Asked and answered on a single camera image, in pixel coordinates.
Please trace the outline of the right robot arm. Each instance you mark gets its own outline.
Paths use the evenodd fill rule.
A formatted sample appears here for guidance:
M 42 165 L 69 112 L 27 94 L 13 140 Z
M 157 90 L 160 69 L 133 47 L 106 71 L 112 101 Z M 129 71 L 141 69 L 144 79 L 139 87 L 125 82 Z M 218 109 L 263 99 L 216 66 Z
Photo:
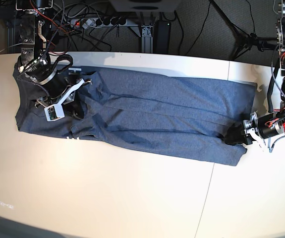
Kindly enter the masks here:
M 79 73 L 69 73 L 73 58 L 67 53 L 60 54 L 51 62 L 50 45 L 61 25 L 48 37 L 52 21 L 44 12 L 53 6 L 51 0 L 18 0 L 17 11 L 25 12 L 20 24 L 22 41 L 18 59 L 17 80 L 24 86 L 34 86 L 33 102 L 41 107 L 47 121 L 56 121 L 65 116 L 82 119 L 84 112 L 77 90 L 85 81 Z

